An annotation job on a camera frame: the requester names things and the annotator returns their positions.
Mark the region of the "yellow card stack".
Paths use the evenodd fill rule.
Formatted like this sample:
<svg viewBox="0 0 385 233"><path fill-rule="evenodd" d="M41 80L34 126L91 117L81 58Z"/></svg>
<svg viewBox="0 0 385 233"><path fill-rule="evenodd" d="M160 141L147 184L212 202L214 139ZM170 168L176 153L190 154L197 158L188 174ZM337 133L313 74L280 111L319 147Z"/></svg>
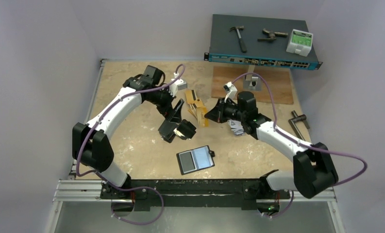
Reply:
<svg viewBox="0 0 385 233"><path fill-rule="evenodd" d="M198 98L196 92L192 89L186 89L184 94L186 103L189 105L188 111L195 117L199 127L209 127L209 120L205 118L205 114L208 112L207 108Z"/></svg>

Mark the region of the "black leather card holder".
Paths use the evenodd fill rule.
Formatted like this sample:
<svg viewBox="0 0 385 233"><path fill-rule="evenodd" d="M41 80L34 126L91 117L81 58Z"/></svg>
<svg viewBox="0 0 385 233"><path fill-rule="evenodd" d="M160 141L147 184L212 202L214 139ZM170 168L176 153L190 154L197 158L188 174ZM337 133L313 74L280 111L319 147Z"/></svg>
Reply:
<svg viewBox="0 0 385 233"><path fill-rule="evenodd" d="M211 150L208 145L198 147L195 149L191 149L191 150L185 150L185 151L182 151L179 153L183 153L183 152L187 152L187 151L190 151L193 154L193 159L194 159L195 166L196 166L196 170L193 172L200 171L200 170L215 166L215 162L214 162L215 152L213 150ZM176 154L176 158L178 161L179 169L181 170L181 165L180 165L180 162L178 159L179 153Z"/></svg>

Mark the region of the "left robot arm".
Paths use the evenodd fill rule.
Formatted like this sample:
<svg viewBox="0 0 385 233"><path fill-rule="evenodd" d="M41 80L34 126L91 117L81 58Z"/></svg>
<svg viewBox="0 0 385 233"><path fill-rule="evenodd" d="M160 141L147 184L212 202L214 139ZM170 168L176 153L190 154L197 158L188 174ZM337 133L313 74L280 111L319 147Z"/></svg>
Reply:
<svg viewBox="0 0 385 233"><path fill-rule="evenodd" d="M102 179L113 185L112 192L120 199L128 197L131 185L126 182L129 174L114 162L114 151L110 139L126 117L144 101L157 106L163 116L168 116L172 101L182 80L185 65L174 71L174 78L165 83L165 73L148 65L142 74L128 78L114 99L87 123L76 123L72 129L72 158L77 161L76 174L80 164L91 168Z"/></svg>

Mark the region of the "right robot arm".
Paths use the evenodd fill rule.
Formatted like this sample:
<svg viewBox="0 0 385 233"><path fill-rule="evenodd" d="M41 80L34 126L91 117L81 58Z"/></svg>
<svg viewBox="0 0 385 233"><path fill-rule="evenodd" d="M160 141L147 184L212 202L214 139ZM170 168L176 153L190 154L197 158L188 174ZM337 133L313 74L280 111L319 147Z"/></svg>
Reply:
<svg viewBox="0 0 385 233"><path fill-rule="evenodd" d="M237 102L221 98L205 118L216 123L236 120L246 134L267 143L287 157L293 164L292 172L274 170L261 177L260 194L272 197L278 190L294 190L311 199L339 180L327 147L300 140L276 126L267 116L258 112L253 93L238 93Z"/></svg>

